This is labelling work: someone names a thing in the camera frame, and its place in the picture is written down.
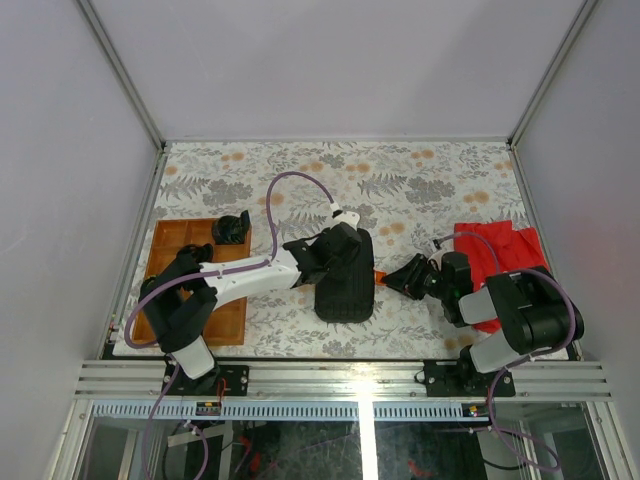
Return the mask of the black plastic tool case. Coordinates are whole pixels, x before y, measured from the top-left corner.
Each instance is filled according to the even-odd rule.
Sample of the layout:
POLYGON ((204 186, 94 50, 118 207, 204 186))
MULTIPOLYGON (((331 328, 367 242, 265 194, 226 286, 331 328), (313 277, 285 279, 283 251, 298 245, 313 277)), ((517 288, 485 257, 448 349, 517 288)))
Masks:
POLYGON ((331 270, 315 287, 314 311, 326 323, 359 324, 374 312, 375 267, 371 235, 356 230, 361 243, 345 265, 331 270))

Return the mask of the wooden compartment tray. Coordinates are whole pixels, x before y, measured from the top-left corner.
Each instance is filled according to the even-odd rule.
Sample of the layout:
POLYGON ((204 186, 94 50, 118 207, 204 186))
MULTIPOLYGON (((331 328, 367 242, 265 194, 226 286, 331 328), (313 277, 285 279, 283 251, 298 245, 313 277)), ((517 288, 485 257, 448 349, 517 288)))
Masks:
MULTIPOLYGON (((215 218, 159 220, 156 222, 145 279, 160 274, 176 257, 185 251, 197 259, 211 263, 225 263, 247 258, 250 255, 252 230, 245 243, 240 245, 216 245, 211 227, 215 218)), ((245 340, 247 300, 234 300, 209 317, 203 336, 211 347, 240 346, 245 340)))

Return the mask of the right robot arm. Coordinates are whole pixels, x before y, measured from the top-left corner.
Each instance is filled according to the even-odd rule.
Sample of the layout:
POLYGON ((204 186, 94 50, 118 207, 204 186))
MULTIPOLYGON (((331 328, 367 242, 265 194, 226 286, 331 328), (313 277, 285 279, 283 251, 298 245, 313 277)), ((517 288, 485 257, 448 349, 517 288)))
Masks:
POLYGON ((439 300, 456 327, 499 321, 496 332, 463 348, 456 362, 457 385, 467 394, 488 387, 493 372, 555 353, 584 335, 579 309, 543 266, 499 272, 475 289, 466 254, 417 254, 378 281, 413 300, 439 300))

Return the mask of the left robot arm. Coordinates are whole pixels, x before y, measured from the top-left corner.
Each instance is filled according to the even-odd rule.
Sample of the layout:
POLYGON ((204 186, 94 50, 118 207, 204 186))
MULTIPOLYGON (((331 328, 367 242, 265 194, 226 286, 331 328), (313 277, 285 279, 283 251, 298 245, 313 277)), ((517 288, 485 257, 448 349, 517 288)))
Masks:
POLYGON ((140 292, 142 311, 161 351, 184 373, 197 394, 212 392, 219 381, 216 360, 204 340, 210 315, 241 298, 274 290, 315 285, 357 256, 361 237, 340 222, 311 240, 285 243, 273 257, 198 263, 180 254, 140 292))

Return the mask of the aluminium front rail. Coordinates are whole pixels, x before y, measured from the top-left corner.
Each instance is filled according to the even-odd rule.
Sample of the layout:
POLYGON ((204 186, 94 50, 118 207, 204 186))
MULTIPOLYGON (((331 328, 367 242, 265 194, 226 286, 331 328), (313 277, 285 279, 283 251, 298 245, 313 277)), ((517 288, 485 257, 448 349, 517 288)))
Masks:
POLYGON ((155 419, 337 419, 370 412, 377 419, 463 418, 469 406, 495 403, 602 403, 612 399, 597 362, 537 361, 513 369, 500 386, 477 394, 436 394, 442 375, 422 362, 245 361, 227 392, 166 393, 158 360, 91 360, 74 398, 94 415, 155 419))

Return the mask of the red cloth bag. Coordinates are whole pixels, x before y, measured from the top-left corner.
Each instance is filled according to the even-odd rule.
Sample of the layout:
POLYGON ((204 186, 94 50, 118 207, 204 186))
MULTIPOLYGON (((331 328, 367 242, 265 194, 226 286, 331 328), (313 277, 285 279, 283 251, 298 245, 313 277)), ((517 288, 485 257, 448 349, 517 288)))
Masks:
POLYGON ((498 272, 544 266, 549 268, 533 227, 515 229, 511 221, 457 223, 454 250, 468 256, 474 290, 498 272))

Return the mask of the dark patterned rolled cloth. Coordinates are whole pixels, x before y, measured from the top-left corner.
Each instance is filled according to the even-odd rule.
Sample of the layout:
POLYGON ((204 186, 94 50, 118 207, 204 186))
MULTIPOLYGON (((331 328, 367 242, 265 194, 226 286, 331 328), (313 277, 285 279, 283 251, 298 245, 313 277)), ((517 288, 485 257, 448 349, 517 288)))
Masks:
POLYGON ((213 221, 211 235, 216 245, 244 244, 251 228, 248 210, 239 215, 224 215, 213 221))

